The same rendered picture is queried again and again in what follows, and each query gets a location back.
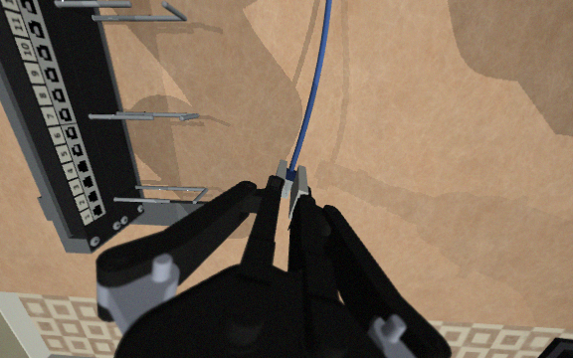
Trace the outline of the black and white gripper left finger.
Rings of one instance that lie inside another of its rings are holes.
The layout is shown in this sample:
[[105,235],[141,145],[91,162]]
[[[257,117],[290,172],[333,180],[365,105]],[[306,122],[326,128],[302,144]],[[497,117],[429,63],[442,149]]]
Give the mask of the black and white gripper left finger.
[[242,181],[165,230],[104,250],[95,260],[97,316],[115,322],[123,336],[143,313],[175,296],[177,287],[255,213],[221,322],[228,341],[253,342],[269,309],[286,175],[287,161],[280,160],[266,188]]

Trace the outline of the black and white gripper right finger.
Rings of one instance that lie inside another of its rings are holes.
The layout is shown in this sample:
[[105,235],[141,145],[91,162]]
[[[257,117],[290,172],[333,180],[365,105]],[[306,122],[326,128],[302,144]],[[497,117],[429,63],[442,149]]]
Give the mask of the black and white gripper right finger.
[[387,358],[452,357],[447,340],[399,293],[340,211],[316,205],[301,165],[288,218],[287,271],[302,272],[311,358],[342,358],[351,343],[345,307]]

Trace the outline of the white network cable plug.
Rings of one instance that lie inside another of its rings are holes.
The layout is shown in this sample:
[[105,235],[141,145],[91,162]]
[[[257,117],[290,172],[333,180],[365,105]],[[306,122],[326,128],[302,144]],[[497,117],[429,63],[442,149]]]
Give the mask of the white network cable plug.
[[295,175],[296,175],[296,171],[295,171],[295,170],[289,171],[288,168],[286,169],[286,183],[285,183],[285,187],[284,187],[284,190],[283,190],[283,193],[282,193],[282,198],[286,198],[286,199],[287,199],[288,194],[289,194],[289,191],[290,191],[290,188],[291,188],[291,185],[292,185],[292,183],[293,183],[293,181],[294,181]]

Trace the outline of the dark blue cable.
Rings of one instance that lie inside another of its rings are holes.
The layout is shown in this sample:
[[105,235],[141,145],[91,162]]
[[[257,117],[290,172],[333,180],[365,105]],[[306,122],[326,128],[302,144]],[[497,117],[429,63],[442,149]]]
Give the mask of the dark blue cable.
[[317,92],[317,87],[318,87],[318,83],[319,83],[319,78],[320,78],[320,74],[321,74],[324,53],[325,53],[328,27],[329,27],[329,20],[330,20],[331,3],[332,3],[332,0],[326,0],[326,2],[325,2],[325,11],[324,11],[321,40],[320,40],[320,46],[319,46],[319,52],[318,52],[318,58],[317,58],[314,78],[313,78],[312,87],[311,87],[311,91],[310,91],[304,119],[302,122],[301,130],[299,133],[299,137],[298,137],[296,147],[295,147],[295,150],[294,150],[294,153],[293,153],[293,156],[292,156],[289,168],[288,168],[289,171],[294,170],[294,167],[295,167],[295,164],[297,162],[297,159],[298,159],[301,147],[302,147],[302,143],[303,143],[303,140],[305,137],[305,133],[306,133],[307,126],[309,123],[309,119],[311,116],[311,112],[312,112],[312,108],[313,108],[313,104],[314,104],[314,100],[315,100],[315,96],[316,96],[316,92]]

